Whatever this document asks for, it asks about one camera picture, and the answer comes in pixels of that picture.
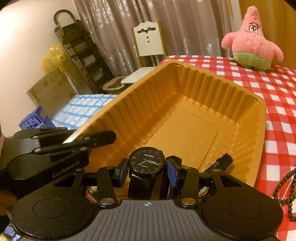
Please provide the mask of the person's left hand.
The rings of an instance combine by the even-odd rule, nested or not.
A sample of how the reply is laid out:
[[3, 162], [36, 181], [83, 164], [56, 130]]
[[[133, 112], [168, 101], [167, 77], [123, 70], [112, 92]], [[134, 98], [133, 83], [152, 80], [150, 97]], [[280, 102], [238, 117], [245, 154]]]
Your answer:
[[0, 191], [0, 216], [6, 216], [6, 208], [14, 206], [17, 202], [16, 196], [9, 190]]

